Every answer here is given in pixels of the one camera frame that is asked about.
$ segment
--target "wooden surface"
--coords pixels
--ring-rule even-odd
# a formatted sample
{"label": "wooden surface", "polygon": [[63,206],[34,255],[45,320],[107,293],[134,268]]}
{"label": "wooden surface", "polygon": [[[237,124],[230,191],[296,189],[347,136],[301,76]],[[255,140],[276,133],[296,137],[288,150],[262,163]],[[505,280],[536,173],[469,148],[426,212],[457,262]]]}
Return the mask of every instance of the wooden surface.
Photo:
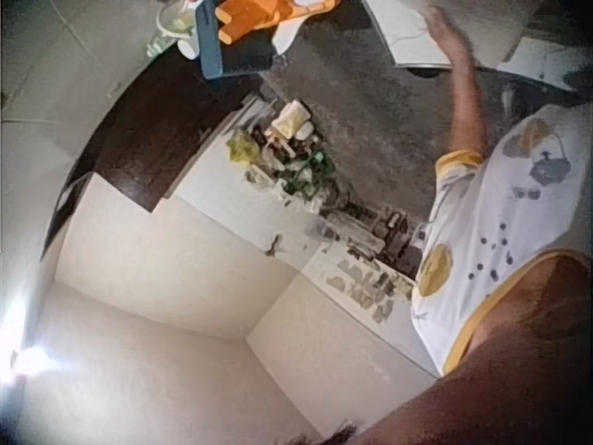
{"label": "wooden surface", "polygon": [[81,160],[152,211],[208,133],[260,83],[259,76],[207,82],[173,47],[121,96]]}

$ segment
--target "person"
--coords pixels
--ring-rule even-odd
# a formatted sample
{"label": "person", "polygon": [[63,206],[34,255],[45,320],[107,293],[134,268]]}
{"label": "person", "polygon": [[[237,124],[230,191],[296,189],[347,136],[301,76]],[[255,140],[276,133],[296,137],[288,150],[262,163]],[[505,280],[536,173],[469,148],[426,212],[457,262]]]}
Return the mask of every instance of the person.
{"label": "person", "polygon": [[426,21],[450,61],[453,118],[411,314],[442,378],[326,443],[581,442],[593,418],[593,108],[545,106],[489,154],[470,47],[439,8]]}

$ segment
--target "yellow trim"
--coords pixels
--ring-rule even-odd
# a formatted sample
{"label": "yellow trim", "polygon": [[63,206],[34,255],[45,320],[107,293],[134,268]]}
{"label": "yellow trim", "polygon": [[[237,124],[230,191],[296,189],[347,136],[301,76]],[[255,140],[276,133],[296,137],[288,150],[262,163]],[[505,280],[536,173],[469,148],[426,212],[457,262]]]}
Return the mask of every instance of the yellow trim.
{"label": "yellow trim", "polygon": [[453,343],[451,351],[447,356],[447,360],[443,365],[443,373],[450,373],[460,364],[463,354],[470,344],[470,341],[472,341],[473,333],[475,332],[476,327],[480,324],[480,322],[482,322],[484,317],[486,317],[486,315],[492,311],[492,309],[494,309],[494,307],[503,299],[503,297],[509,294],[511,289],[515,287],[515,285],[519,282],[519,280],[521,280],[521,278],[525,276],[527,272],[544,260],[561,256],[575,258],[576,260],[581,261],[585,267],[588,268],[585,255],[573,250],[553,250],[544,252],[530,260],[528,263],[526,263],[526,265],[507,278],[507,281],[497,287],[490,297],[482,301],[468,321],[465,322],[465,325],[457,335],[455,343]]}
{"label": "yellow trim", "polygon": [[436,177],[450,172],[450,169],[460,164],[479,167],[484,163],[484,157],[474,150],[457,150],[441,156],[435,164]]}

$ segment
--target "yellow circle print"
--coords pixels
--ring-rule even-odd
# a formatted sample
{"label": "yellow circle print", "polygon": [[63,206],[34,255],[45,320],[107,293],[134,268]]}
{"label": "yellow circle print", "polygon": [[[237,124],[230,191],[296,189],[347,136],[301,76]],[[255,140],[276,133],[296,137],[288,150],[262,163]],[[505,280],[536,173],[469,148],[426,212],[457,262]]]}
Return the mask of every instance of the yellow circle print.
{"label": "yellow circle print", "polygon": [[453,267],[453,255],[446,244],[439,244],[426,258],[420,270],[420,284],[418,292],[423,297],[433,295],[448,280]]}

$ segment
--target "blue object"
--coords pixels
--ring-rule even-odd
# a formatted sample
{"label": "blue object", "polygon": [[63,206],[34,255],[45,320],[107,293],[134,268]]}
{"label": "blue object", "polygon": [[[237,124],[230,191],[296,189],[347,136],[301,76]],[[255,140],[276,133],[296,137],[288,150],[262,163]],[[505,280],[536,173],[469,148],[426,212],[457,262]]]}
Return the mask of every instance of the blue object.
{"label": "blue object", "polygon": [[253,31],[233,44],[219,40],[219,21],[214,12],[223,0],[205,0],[196,10],[200,65],[206,79],[240,76],[269,70],[276,51],[271,30]]}

